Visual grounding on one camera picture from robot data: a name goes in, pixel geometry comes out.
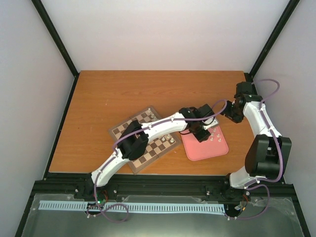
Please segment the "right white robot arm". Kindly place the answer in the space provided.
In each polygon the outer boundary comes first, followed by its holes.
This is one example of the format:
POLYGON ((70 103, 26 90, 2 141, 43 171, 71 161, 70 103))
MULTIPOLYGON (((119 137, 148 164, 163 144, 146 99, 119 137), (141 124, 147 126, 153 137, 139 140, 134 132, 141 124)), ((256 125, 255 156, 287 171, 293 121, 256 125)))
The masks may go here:
POLYGON ((292 142, 274 127, 265 99, 253 92, 253 83, 238 83, 234 101, 228 101, 221 114, 235 123, 247 119, 254 135, 244 166, 229 175, 230 186, 247 189, 262 181, 278 182, 286 169, 292 142))

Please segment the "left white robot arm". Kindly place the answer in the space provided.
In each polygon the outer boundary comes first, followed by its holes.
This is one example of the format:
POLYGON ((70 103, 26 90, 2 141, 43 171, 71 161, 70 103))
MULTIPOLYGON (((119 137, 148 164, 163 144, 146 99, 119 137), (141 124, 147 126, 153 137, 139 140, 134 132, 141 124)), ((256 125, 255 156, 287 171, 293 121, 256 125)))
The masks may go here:
POLYGON ((199 142, 209 137, 208 126, 215 121, 220 112, 214 113, 212 108, 206 106, 200 109, 181 108, 169 117, 150 123, 132 121, 121 137, 113 144, 113 153, 95 171, 91 172, 91 182, 85 187, 85 192, 96 199, 102 195, 105 186, 111 177, 126 163, 137 160, 153 140, 173 133, 189 129, 197 135, 199 142))

